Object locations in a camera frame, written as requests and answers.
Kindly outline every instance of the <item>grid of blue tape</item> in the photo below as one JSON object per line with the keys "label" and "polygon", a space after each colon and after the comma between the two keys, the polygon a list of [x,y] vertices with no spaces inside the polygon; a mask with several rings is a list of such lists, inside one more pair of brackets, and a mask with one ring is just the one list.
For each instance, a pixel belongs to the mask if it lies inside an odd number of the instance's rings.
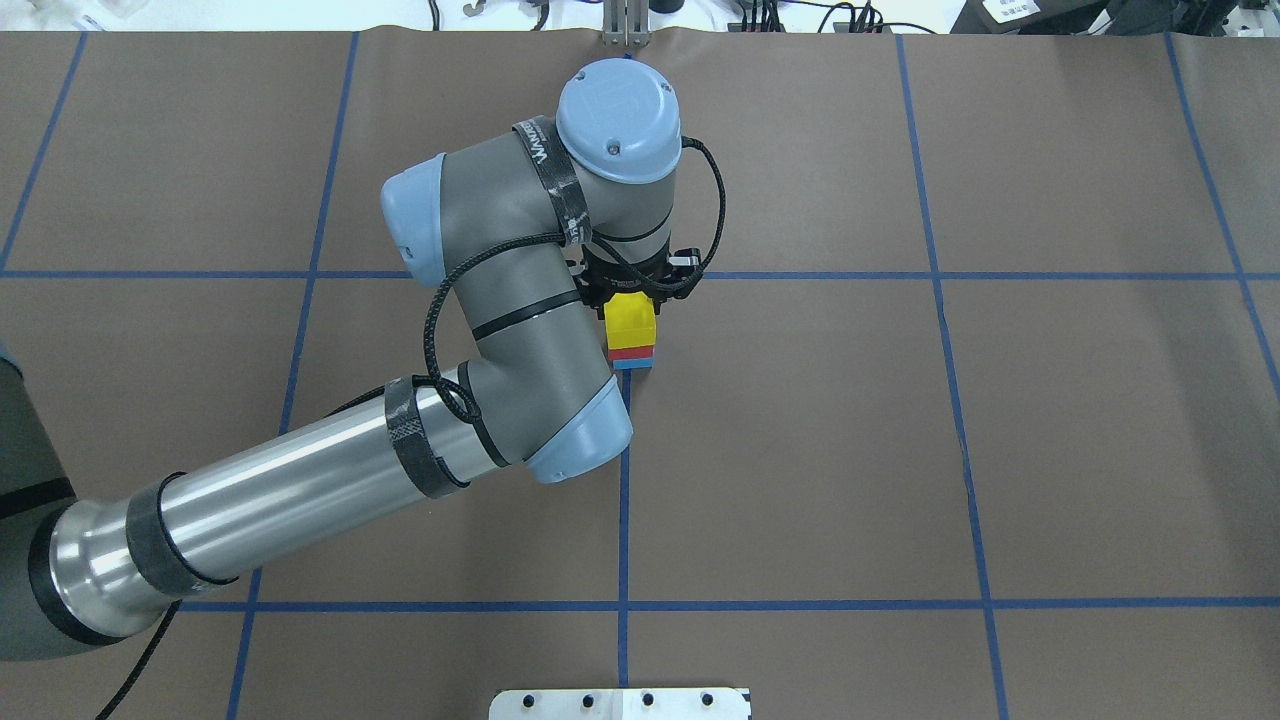
{"label": "grid of blue tape", "polygon": [[[84,54],[87,33],[81,33],[72,55],[70,65],[63,79],[58,100],[50,114],[49,124],[41,138],[32,161],[31,172],[23,186],[22,196],[14,210],[13,219],[5,234],[4,246],[0,247],[0,278],[86,278],[86,279],[305,279],[302,309],[298,314],[297,334],[293,343],[293,357],[289,364],[289,377],[285,384],[284,406],[280,411],[279,432],[288,430],[292,413],[293,396],[298,382],[298,365],[302,359],[306,343],[307,322],[311,311],[311,299],[315,293],[317,279],[401,279],[408,278],[407,272],[398,270],[320,270],[320,251],[324,243],[324,229],[328,219],[329,199],[333,191],[334,172],[338,164],[338,152],[342,143],[342,128],[347,113],[347,99],[351,92],[352,72],[356,64],[356,55],[360,45],[360,33],[352,33],[347,51],[347,65],[343,74],[342,94],[338,100],[337,119],[334,122],[333,141],[329,149],[329,165],[325,173],[324,191],[320,201],[320,211],[316,218],[315,238],[311,247],[311,261],[306,270],[9,270],[6,269],[9,256],[13,252],[22,218],[31,199],[31,192],[40,176],[45,154],[58,127],[63,105],[70,91],[76,70]],[[230,694],[227,705],[227,717],[234,719],[239,708],[241,689],[244,683],[244,673],[248,661],[248,651],[253,634],[253,619],[261,612],[611,612],[617,615],[617,648],[618,648],[618,684],[628,685],[628,615],[631,612],[814,612],[814,611],[943,611],[968,610],[983,614],[988,653],[992,670],[993,689],[996,696],[997,714],[1001,720],[1009,717],[1009,703],[1004,687],[1004,667],[1000,659],[1000,641],[996,624],[996,611],[1019,610],[1089,610],[1089,609],[1172,609],[1172,607],[1280,607],[1280,597],[1096,597],[1096,598],[996,598],[991,594],[991,584],[987,577],[987,560],[982,543],[982,521],[979,516],[978,496],[974,489],[973,469],[969,462],[969,445],[964,425],[964,406],[961,402],[960,383],[956,377],[955,359],[951,351],[951,333],[946,318],[946,301],[943,295],[945,281],[1217,281],[1239,283],[1245,307],[1257,336],[1258,346],[1266,363],[1271,378],[1272,389],[1280,398],[1280,373],[1276,370],[1275,357],[1271,354],[1266,331],[1258,316],[1249,290],[1251,282],[1280,281],[1280,273],[1248,273],[1240,263],[1235,240],[1231,234],[1226,213],[1222,209],[1217,186],[1210,172],[1208,160],[1196,129],[1196,120],[1192,115],[1190,104],[1187,99],[1187,90],[1183,85],[1181,69],[1178,64],[1178,54],[1174,47],[1172,36],[1165,36],[1165,47],[1169,54],[1169,64],[1174,82],[1178,88],[1178,97],[1181,105],[1183,117],[1187,123],[1190,145],[1199,163],[1203,174],[1206,191],[1213,205],[1222,240],[1226,243],[1228,254],[1231,259],[1234,272],[1231,273],[1037,273],[1037,272],[946,272],[938,265],[937,247],[933,240],[933,223],[929,213],[928,184],[925,182],[924,161],[920,156],[920,142],[916,132],[915,108],[911,101],[911,82],[908,69],[906,50],[902,37],[896,38],[899,70],[902,83],[902,101],[906,110],[908,133],[910,136],[911,159],[915,164],[915,182],[920,204],[920,220],[924,228],[924,238],[929,258],[928,272],[709,272],[712,281],[750,281],[750,279],[795,279],[795,281],[928,281],[933,286],[933,297],[938,318],[938,332],[942,343],[942,354],[947,372],[947,386],[951,395],[951,410],[955,421],[956,436],[960,442],[964,483],[968,493],[969,524],[973,541],[975,571],[980,597],[974,600],[790,600],[790,601],[632,601],[630,598],[630,477],[631,452],[623,451],[621,462],[620,493],[618,493],[618,598],[616,601],[458,601],[458,602],[306,602],[306,601],[260,601],[259,588],[261,587],[262,571],[257,569],[250,579],[248,596],[243,602],[210,602],[188,601],[183,605],[187,612],[241,612],[243,625],[241,632],[241,644],[236,656],[236,671],[232,682]],[[631,370],[622,372],[622,396],[627,406],[631,405]]]}

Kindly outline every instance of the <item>black velcro strap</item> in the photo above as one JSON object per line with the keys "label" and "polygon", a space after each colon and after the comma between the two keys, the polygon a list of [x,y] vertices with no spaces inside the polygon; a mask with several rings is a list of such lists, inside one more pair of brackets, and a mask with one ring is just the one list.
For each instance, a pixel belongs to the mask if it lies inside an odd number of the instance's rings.
{"label": "black velcro strap", "polygon": [[148,585],[169,597],[192,597],[236,580],[207,578],[197,573],[178,552],[169,529],[164,527],[160,492],[183,474],[174,473],[129,498],[124,520],[124,539],[138,574]]}
{"label": "black velcro strap", "polygon": [[616,236],[616,234],[605,234],[605,233],[603,233],[600,231],[594,231],[594,229],[591,232],[595,233],[595,237],[598,237],[600,240],[609,241],[609,242],[637,242],[637,241],[641,241],[641,240],[652,236],[653,233],[660,231],[662,225],[667,224],[667,220],[671,219],[672,210],[675,210],[675,208],[672,208],[671,210],[667,210],[667,215],[662,219],[660,223],[658,223],[657,225],[646,229],[645,232],[643,232],[640,234],[632,234],[632,236],[627,236],[627,237],[620,237],[620,236]]}
{"label": "black velcro strap", "polygon": [[0,495],[0,520],[13,518],[28,510],[58,502],[59,500],[74,500],[76,491],[67,478],[54,478],[13,492]]}
{"label": "black velcro strap", "polygon": [[579,292],[576,288],[568,292],[554,295],[552,297],[544,297],[538,302],[530,302],[529,305],[525,305],[518,310],[512,310],[506,315],[494,318],[488,323],[477,325],[475,329],[471,331],[471,337],[474,337],[476,341],[481,341],[498,331],[504,331],[511,325],[515,325],[517,323],[524,323],[525,320],[530,318],[536,318],[543,313],[549,313],[557,307],[563,307],[566,305],[581,301],[582,301],[582,293]]}
{"label": "black velcro strap", "polygon": [[471,483],[462,483],[442,457],[431,450],[431,441],[422,427],[422,415],[417,411],[417,389],[413,378],[404,377],[387,383],[383,391],[384,413],[387,415],[387,434],[390,436],[396,457],[408,479],[426,497],[444,497],[458,492]]}
{"label": "black velcro strap", "polygon": [[564,245],[591,242],[591,220],[586,217],[586,197],[573,170],[573,159],[556,132],[556,123],[538,115],[516,123],[511,129],[529,152],[538,179],[543,181],[552,208],[564,233]]}

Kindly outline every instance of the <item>cable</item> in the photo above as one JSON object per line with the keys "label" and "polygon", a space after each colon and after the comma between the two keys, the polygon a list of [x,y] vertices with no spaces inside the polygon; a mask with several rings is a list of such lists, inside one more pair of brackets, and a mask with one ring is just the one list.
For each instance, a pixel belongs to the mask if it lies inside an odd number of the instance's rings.
{"label": "cable", "polygon": [[1204,4],[1201,6],[1201,14],[1199,14],[1198,18],[1196,18],[1196,24],[1193,24],[1190,27],[1190,33],[1189,35],[1199,35],[1199,27],[1202,24],[1204,24],[1204,15],[1208,14],[1208,6],[1210,5],[1212,5],[1212,3],[1210,3],[1208,0],[1204,0]]}
{"label": "cable", "polygon": [[873,26],[869,26],[863,32],[876,32],[876,31],[878,31],[879,28],[883,28],[883,27],[914,27],[915,29],[923,29],[924,32],[927,32],[929,35],[938,35],[936,31],[932,31],[932,29],[929,29],[929,28],[927,28],[924,26],[918,26],[915,23],[876,23]]}
{"label": "cable", "polygon": [[856,19],[850,19],[849,32],[863,32],[863,28],[870,23],[872,19],[872,5],[870,3],[863,5],[863,9],[858,13]]}
{"label": "cable", "polygon": [[[724,210],[726,210],[726,192],[724,192],[724,177],[721,174],[719,165],[716,164],[716,158],[712,151],[707,149],[700,140],[692,137],[681,137],[681,147],[691,147],[703,154],[707,159],[707,164],[712,169],[712,174],[716,177],[716,191],[719,195],[719,214],[716,219],[716,236],[712,238],[710,249],[707,251],[707,256],[698,264],[692,273],[685,279],[675,283],[663,283],[654,281],[641,273],[632,263],[625,259],[612,245],[607,242],[596,242],[600,249],[604,250],[609,258],[613,259],[616,264],[622,266],[634,279],[639,281],[641,287],[654,290],[658,292],[671,292],[678,293],[685,290],[692,288],[692,286],[703,278],[703,273],[710,265],[712,259],[716,258],[716,251],[719,249],[721,237],[724,234]],[[449,270],[440,284],[435,288],[435,296],[431,297],[431,305],[426,310],[426,319],[422,323],[422,359],[426,363],[426,375],[415,375],[415,387],[434,387],[435,392],[440,396],[440,401],[449,413],[453,414],[458,420],[471,425],[480,419],[480,406],[476,404],[476,398],[471,392],[462,387],[461,384],[445,378],[440,373],[439,357],[435,350],[435,329],[440,322],[440,311],[444,309],[444,301],[449,296],[449,291],[453,286],[479,264],[497,258],[503,252],[509,252],[512,250],[518,250],[521,247],[532,247],[535,245],[552,245],[563,242],[564,236],[562,233],[543,233],[531,234],[526,237],[520,237],[516,240],[509,240],[507,242],[495,245],[488,250],[476,252],[471,258],[467,258],[460,263],[456,268]],[[340,407],[330,413],[330,415],[342,413],[367,402],[378,396],[383,395],[383,388],[375,388],[365,392],[360,397],[343,404]]]}
{"label": "cable", "polygon": [[[508,252],[511,250],[518,250],[521,247],[532,247],[535,245],[550,245],[561,243],[564,241],[563,233],[544,233],[544,234],[531,234],[526,237],[520,237],[516,240],[509,240],[500,245],[494,245],[488,250],[476,252],[471,258],[463,260],[458,266],[453,268],[449,274],[444,275],[440,284],[435,288],[435,297],[431,299],[431,306],[426,311],[426,320],[422,323],[422,357],[426,360],[426,379],[430,382],[431,387],[440,396],[440,401],[444,406],[453,413],[453,416],[463,423],[471,425],[480,419],[480,406],[476,405],[476,398],[471,392],[458,383],[445,378],[440,374],[440,364],[435,355],[435,325],[440,320],[440,310],[444,309],[444,300],[449,296],[449,290],[454,283],[458,282],[462,275],[471,272],[476,265]],[[462,404],[458,404],[458,397],[462,398]]]}
{"label": "cable", "polygon": [[549,18],[550,14],[552,14],[552,0],[545,0],[541,5],[538,6],[538,24],[535,24],[530,29],[534,32],[543,29],[543,27],[547,26],[547,18]]}
{"label": "cable", "polygon": [[138,661],[133,665],[133,670],[129,671],[129,676],[124,679],[124,684],[120,689],[115,691],[115,697],[113,697],[104,707],[102,711],[97,714],[95,720],[106,720],[115,712],[120,702],[124,701],[124,696],[129,694],[133,689],[133,684],[138,682],[138,676],[142,675],[142,670],[147,666],[147,661],[151,660],[151,655],[160,646],[160,639],[164,638],[164,632],[169,629],[169,623],[173,623],[173,616],[178,612],[178,606],[182,605],[180,600],[175,600],[169,610],[164,611],[164,618],[160,619],[160,625],[156,628],[154,635],[151,635],[151,642],[147,643],[146,650],[138,657]]}
{"label": "cable", "polygon": [[1093,32],[1085,32],[1084,35],[1087,35],[1089,37],[1093,37],[1094,35],[1106,35],[1107,29],[1110,29],[1111,26],[1114,26],[1115,23],[1116,23],[1116,19],[1111,18],[1110,20],[1106,22],[1106,24],[1103,24],[1098,29],[1096,29]]}
{"label": "cable", "polygon": [[823,15],[822,22],[818,23],[818,32],[822,32],[822,28],[827,27],[827,20],[831,19],[831,14],[841,8],[849,9],[849,24],[854,23],[854,13],[858,12],[858,8],[854,8],[852,3],[836,3],[835,5],[827,5],[827,14]]}
{"label": "cable", "polygon": [[703,279],[703,273],[707,272],[707,266],[712,264],[712,259],[716,258],[716,251],[719,249],[721,236],[724,234],[724,205],[726,205],[724,177],[721,176],[719,165],[716,164],[716,158],[712,155],[712,151],[708,150],[707,146],[703,145],[700,140],[692,137],[682,137],[681,147],[692,147],[694,150],[703,154],[703,158],[707,159],[707,164],[712,169],[712,174],[716,176],[716,191],[719,193],[719,217],[716,219],[716,237],[712,238],[712,246],[707,251],[707,256],[703,258],[701,263],[699,263],[696,268],[694,268],[694,272],[680,282],[675,283],[658,282],[641,273],[630,260],[627,260],[626,258],[622,256],[621,252],[614,250],[612,245],[607,242],[593,241],[595,246],[604,250],[605,255],[608,255],[614,261],[614,264],[625,269],[627,274],[631,275],[631,279],[639,282],[640,287],[663,293],[667,292],[678,293],[685,290],[691,290],[694,284],[698,283],[698,281]]}

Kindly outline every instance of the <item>silver metal arm segment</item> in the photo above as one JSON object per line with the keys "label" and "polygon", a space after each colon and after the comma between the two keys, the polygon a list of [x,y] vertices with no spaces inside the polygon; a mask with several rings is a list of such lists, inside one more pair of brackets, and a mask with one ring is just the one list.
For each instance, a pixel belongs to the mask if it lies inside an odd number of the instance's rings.
{"label": "silver metal arm segment", "polygon": [[[664,260],[681,141],[671,86],[639,61],[593,63],[566,86],[554,128],[573,176],[559,179],[579,184],[584,219],[589,209],[628,260]],[[512,238],[570,234],[540,150],[508,133],[388,181],[384,211],[415,277],[435,284]],[[511,462],[559,482],[608,461],[631,424],[577,292],[552,245],[498,255],[458,282],[479,356],[445,377],[476,398],[474,423],[406,377],[113,503],[76,500],[0,348],[0,660],[118,642],[174,600]]]}

